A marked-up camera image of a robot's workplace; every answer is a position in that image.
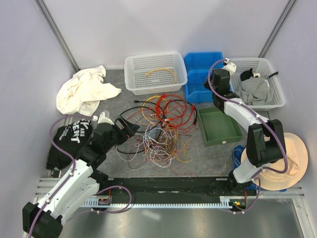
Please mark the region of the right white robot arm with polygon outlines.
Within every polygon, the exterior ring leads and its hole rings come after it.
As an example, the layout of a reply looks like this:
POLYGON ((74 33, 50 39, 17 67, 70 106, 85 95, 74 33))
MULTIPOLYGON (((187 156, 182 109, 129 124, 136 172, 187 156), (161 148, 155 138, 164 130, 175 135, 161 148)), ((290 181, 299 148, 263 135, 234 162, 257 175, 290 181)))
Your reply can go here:
POLYGON ((284 174, 288 170, 284 131, 281 121, 269 120, 247 106, 230 90, 230 77, 236 65, 230 59, 217 60, 209 69, 204 87, 211 90, 213 104, 233 118, 247 132, 247 158, 228 175, 227 189, 240 194, 265 170, 284 174))

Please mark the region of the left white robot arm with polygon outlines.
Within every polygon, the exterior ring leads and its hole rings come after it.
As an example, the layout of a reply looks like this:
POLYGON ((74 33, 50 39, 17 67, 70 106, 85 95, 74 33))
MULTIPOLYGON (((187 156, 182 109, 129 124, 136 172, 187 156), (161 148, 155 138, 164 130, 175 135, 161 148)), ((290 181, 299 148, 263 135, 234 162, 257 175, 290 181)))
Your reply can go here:
POLYGON ((75 157, 52 142, 72 163, 68 172, 46 195, 38 202, 28 202, 23 207, 23 231, 30 238, 59 237, 65 223, 86 200, 93 195, 107 193, 108 176, 98 171, 98 167, 112 147, 123 144, 139 129, 138 125, 123 117, 118 118, 123 126, 120 128, 104 113, 99 116, 78 117, 97 122, 97 127, 88 143, 75 157))

